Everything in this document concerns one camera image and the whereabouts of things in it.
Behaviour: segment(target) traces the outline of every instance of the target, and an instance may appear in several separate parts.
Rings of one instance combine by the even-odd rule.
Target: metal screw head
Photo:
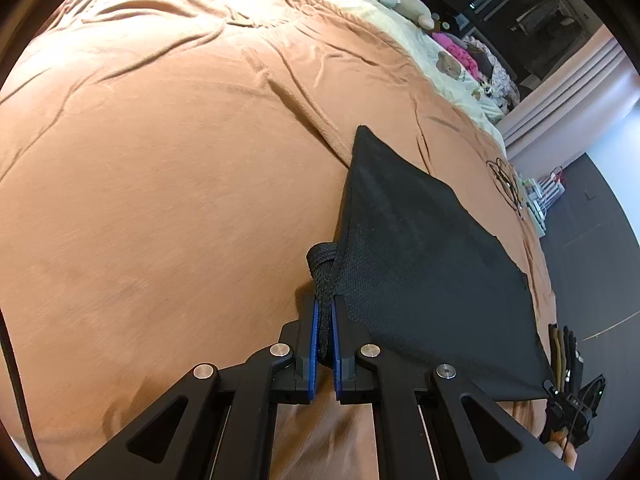
[[[269,349],[269,352],[276,357],[284,357],[291,352],[291,348],[289,348],[289,345],[286,343],[276,343]]]
[[[439,365],[436,373],[443,379],[453,379],[456,376],[456,369],[451,365]]]
[[[380,355],[380,347],[378,345],[367,343],[366,345],[362,345],[360,353],[364,355],[364,357],[378,357]]]
[[[201,364],[193,369],[193,375],[198,379],[209,379],[213,375],[213,366]]]

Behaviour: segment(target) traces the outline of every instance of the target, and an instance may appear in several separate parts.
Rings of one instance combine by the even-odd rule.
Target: teddy bear
[[[457,62],[454,57],[451,54],[448,54],[445,50],[439,51],[436,68],[443,74],[448,75],[450,78],[453,78],[456,81],[462,74],[462,65],[460,65],[460,63]]]
[[[380,3],[388,9],[393,9],[423,30],[429,31],[435,28],[429,7],[420,0],[380,0]]]

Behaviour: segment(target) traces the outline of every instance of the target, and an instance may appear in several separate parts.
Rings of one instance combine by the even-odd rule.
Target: brown bedsheet
[[[324,0],[67,0],[0,93],[0,304],[61,478],[199,362],[276,341],[334,235],[356,127],[449,184],[529,276],[545,259],[489,135]],[[282,407],[277,479],[377,476],[370,408]],[[21,437],[6,371],[0,418]],[[505,409],[532,432],[544,404]]]

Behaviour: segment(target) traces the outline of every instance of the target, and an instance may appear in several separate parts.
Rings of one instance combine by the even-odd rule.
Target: black rope
[[[591,386],[589,386],[585,392],[582,394],[582,399],[580,400],[580,405],[584,404],[584,399],[587,398],[587,394],[589,393],[589,391],[596,385],[600,385],[600,381],[596,381],[594,382]],[[595,400],[597,397],[593,397],[593,399],[591,399],[591,402],[589,404],[589,410],[591,411],[591,409],[593,408],[593,405],[595,404]],[[566,435],[566,440],[564,441],[564,447],[562,448],[562,456],[560,457],[560,460],[562,460],[564,462],[564,455],[566,453],[566,446],[569,444],[569,438],[572,436],[573,432],[574,432],[574,428],[575,428],[575,422],[576,420],[578,420],[578,414],[580,413],[580,409],[576,410],[575,415],[574,415],[574,421],[571,423],[571,428],[569,429],[569,433],[567,433]]]
[[[24,390],[22,389],[22,382],[20,380],[20,372],[18,371],[18,364],[15,361],[14,348],[11,345],[11,338],[9,338],[9,331],[7,330],[6,323],[4,322],[2,310],[0,310],[0,346],[2,346],[4,362],[6,363],[6,369],[9,372],[9,378],[11,379],[15,403],[18,407],[18,414],[20,415],[20,422],[22,423],[24,436],[27,439],[29,451],[31,452],[33,461],[36,463],[36,466],[38,466],[40,478],[42,478],[42,480],[50,480],[49,473],[47,473],[47,470],[44,467],[44,462],[42,461],[35,436],[33,435],[33,428],[31,427],[29,412],[27,410],[27,401],[24,398]]]
[[[518,183],[509,170],[507,163],[500,157],[497,157],[495,160],[486,161],[486,164],[493,172],[496,180],[500,182],[502,187],[502,196],[511,208],[518,213],[520,218],[522,218],[522,200],[520,198]]]

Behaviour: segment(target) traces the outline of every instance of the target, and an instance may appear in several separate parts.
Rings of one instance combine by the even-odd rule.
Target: pink cloth
[[[454,58],[456,58],[476,81],[480,81],[478,63],[476,63],[476,60],[473,59],[464,48],[456,45],[445,34],[440,32],[434,32],[431,37]]]

